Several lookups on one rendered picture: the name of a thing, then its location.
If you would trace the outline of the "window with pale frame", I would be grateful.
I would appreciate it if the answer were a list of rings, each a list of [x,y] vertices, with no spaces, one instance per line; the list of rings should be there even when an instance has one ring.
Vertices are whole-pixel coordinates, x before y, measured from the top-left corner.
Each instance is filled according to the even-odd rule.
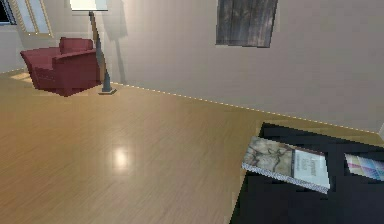
[[[53,37],[43,0],[0,0],[0,26],[8,25],[28,36]]]

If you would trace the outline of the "floor lamp with white shade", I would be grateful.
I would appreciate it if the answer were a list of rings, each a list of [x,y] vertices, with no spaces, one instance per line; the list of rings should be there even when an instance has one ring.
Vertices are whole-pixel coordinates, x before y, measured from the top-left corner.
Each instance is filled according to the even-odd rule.
[[[116,89],[111,86],[110,76],[107,70],[105,56],[101,48],[101,39],[97,29],[95,18],[96,12],[108,10],[107,0],[70,0],[70,8],[76,12],[87,12],[89,15],[93,41],[96,48],[96,59],[100,68],[100,79],[102,80],[102,89],[100,95],[113,95]]]

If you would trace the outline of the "dark wooden wall picture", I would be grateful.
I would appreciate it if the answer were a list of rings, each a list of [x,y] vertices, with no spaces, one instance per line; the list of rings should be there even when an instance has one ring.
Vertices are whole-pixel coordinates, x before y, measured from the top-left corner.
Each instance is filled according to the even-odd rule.
[[[218,0],[216,44],[269,48],[278,0]]]

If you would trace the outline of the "pastel checkered book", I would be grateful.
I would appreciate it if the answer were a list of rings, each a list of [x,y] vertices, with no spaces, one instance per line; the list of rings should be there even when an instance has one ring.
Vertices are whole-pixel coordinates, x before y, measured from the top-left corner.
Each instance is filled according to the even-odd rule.
[[[384,181],[384,162],[346,154],[345,159],[352,174]]]

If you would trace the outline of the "black table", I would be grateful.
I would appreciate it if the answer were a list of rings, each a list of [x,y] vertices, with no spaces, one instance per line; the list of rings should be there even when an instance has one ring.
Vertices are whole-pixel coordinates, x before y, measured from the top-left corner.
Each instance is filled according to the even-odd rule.
[[[384,181],[349,172],[347,154],[384,162],[384,148],[270,123],[263,138],[325,154],[327,194],[247,172],[229,224],[384,224]]]

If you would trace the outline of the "open grey book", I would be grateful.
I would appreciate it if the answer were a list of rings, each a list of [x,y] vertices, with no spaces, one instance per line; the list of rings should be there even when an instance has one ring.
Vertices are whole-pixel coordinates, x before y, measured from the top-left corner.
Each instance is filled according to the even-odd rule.
[[[331,186],[322,152],[252,136],[242,168],[326,194]]]

